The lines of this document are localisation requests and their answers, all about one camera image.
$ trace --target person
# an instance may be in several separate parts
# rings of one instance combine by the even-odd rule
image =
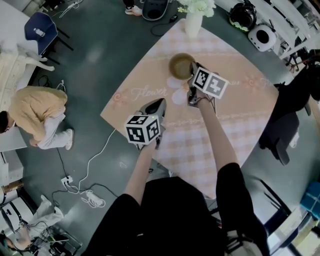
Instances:
[[[46,150],[62,148],[70,150],[74,141],[73,129],[56,132],[66,117],[67,95],[62,90],[40,86],[27,86],[11,98],[8,111],[0,112],[0,134],[14,124],[32,134],[30,144]]]
[[[64,218],[64,214],[58,207],[54,207],[54,212],[49,213],[52,203],[44,195],[41,195],[41,199],[42,202],[32,220],[15,233],[14,239],[11,240],[4,234],[0,235],[0,242],[4,247],[14,251],[24,251],[43,231]]]
[[[125,5],[124,12],[128,15],[141,16],[142,10],[135,5],[135,0],[123,0]]]
[[[236,153],[211,102],[200,91],[197,97],[218,171],[216,200],[222,229],[210,215],[203,194],[181,178],[146,183],[156,146],[152,142],[141,150],[124,193],[113,202],[82,256],[222,256],[234,231],[241,237],[235,236],[239,243],[257,249],[249,246],[254,255],[269,255],[267,233],[254,214]]]

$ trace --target black sleeve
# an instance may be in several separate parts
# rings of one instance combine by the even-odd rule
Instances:
[[[267,232],[254,213],[250,194],[237,163],[229,163],[219,170],[216,200],[223,230],[237,230],[252,239],[262,255],[269,255]]]
[[[140,205],[122,194],[106,212],[82,256],[124,255],[139,233],[139,223]]]

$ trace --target brown bowl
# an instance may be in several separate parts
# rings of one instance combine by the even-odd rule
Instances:
[[[174,78],[187,80],[192,76],[192,62],[196,61],[191,55],[187,53],[178,53],[170,59],[169,71]]]

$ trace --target blue box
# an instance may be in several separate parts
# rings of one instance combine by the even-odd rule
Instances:
[[[320,220],[320,183],[311,182],[306,189],[300,205]]]

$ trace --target black shirt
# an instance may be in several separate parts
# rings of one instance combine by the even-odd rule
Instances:
[[[114,201],[82,255],[222,256],[226,232],[232,230],[253,239],[269,255],[266,231],[254,214],[238,164],[218,172],[216,194],[222,229],[195,187],[179,177],[152,180],[141,206],[128,194]]]

